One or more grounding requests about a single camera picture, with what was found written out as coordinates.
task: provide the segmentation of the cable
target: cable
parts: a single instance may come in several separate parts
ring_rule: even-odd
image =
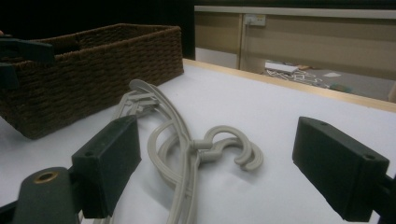
[[[315,75],[307,73],[307,72],[302,71],[300,69],[295,71],[295,72],[293,72],[290,75],[282,73],[282,72],[273,71],[273,70],[270,70],[270,69],[266,69],[265,71],[267,72],[269,77],[278,77],[278,78],[285,79],[287,81],[299,82],[299,83],[303,83],[303,84],[310,85],[310,86],[322,87],[322,88],[325,88],[325,89],[329,89],[330,88],[329,85],[320,84],[319,83],[319,82],[323,81],[321,78],[316,78]]]
[[[249,28],[251,24],[251,19],[247,21],[247,16],[246,14],[244,15],[244,20],[243,20],[244,26],[243,26],[243,31],[242,31],[242,48],[241,48],[241,62],[239,64],[240,69],[242,69],[244,66],[246,66],[248,62],[248,57],[249,57],[249,45],[248,45],[248,37],[249,37]]]
[[[146,116],[152,111],[159,112],[165,118],[165,122],[157,127],[148,138],[148,156],[163,181],[175,190],[167,224],[179,223],[182,214],[185,215],[182,223],[195,223],[196,185],[201,162],[218,160],[226,147],[240,147],[242,153],[234,161],[240,165],[241,169],[252,171],[262,165],[262,151],[237,129],[229,126],[214,127],[206,133],[204,139],[194,140],[183,118],[158,88],[142,80],[131,81],[130,88],[132,91],[123,95],[113,119],[125,115]],[[172,129],[174,134],[157,148],[159,135],[169,129]],[[213,143],[215,135],[219,133],[230,133],[234,137]],[[169,167],[166,161],[169,153],[176,146],[180,150],[181,158],[177,173]]]

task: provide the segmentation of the floor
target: floor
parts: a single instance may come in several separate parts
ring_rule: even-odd
[[[237,57],[234,54],[198,48],[195,52],[196,61],[236,68]],[[382,101],[388,100],[388,94],[395,82],[394,80],[318,68],[303,70],[293,75],[271,73],[271,71],[264,71],[261,74]]]

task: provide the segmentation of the wall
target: wall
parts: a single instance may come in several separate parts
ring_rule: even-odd
[[[267,15],[259,27],[242,15],[195,11],[196,47],[234,53],[256,73],[270,59],[396,79],[394,19]]]

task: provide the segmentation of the dark background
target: dark background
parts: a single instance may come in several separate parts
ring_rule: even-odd
[[[396,9],[395,0],[195,0],[199,6]]]
[[[73,34],[120,22],[180,26],[183,57],[195,57],[192,0],[10,0],[0,3],[0,30],[19,39]]]

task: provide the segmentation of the white table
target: white table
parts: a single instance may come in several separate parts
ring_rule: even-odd
[[[228,150],[202,164],[197,223],[344,223],[293,164],[300,116],[320,119],[390,159],[396,173],[396,106],[185,60],[184,75],[160,86],[186,120],[193,138],[217,125],[244,132],[262,149],[264,165],[254,173],[233,163]],[[0,206],[18,199],[22,180],[41,169],[70,167],[71,155],[105,127],[115,107],[38,140],[29,140],[0,119]],[[173,191],[147,153],[149,134],[160,125],[153,114],[138,121],[142,161],[120,201],[116,223],[165,223]],[[370,223],[376,223],[373,213]]]

